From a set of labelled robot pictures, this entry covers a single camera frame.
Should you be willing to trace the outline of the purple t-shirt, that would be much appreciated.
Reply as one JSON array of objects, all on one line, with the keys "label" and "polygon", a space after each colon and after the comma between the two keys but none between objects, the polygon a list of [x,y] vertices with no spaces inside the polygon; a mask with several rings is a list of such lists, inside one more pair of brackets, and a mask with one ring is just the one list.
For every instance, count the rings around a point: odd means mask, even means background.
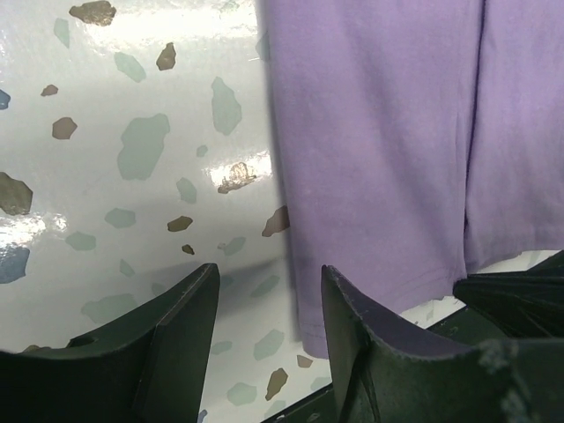
[{"label": "purple t-shirt", "polygon": [[269,1],[304,350],[321,269],[401,313],[563,247],[560,1]]}]

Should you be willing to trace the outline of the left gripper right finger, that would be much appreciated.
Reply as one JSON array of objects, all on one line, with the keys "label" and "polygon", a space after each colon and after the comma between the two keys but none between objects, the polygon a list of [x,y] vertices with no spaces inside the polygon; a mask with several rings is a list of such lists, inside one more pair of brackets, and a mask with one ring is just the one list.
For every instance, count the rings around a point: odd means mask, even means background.
[{"label": "left gripper right finger", "polygon": [[561,422],[563,342],[458,343],[410,323],[322,268],[340,422]]}]

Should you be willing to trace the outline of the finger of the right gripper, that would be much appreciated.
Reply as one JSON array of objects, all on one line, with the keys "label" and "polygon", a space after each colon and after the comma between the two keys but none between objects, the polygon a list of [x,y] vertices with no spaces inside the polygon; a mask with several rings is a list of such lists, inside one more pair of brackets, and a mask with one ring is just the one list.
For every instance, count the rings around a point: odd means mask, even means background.
[{"label": "finger of the right gripper", "polygon": [[511,338],[563,337],[563,253],[527,271],[472,274],[454,296]]}]

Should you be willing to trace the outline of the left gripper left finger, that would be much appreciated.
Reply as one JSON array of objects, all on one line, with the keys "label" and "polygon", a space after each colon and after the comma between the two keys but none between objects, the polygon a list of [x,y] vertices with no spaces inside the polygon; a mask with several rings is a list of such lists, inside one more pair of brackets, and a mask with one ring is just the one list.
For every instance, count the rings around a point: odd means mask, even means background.
[{"label": "left gripper left finger", "polygon": [[207,263],[64,348],[1,354],[3,422],[195,422],[219,304]]}]

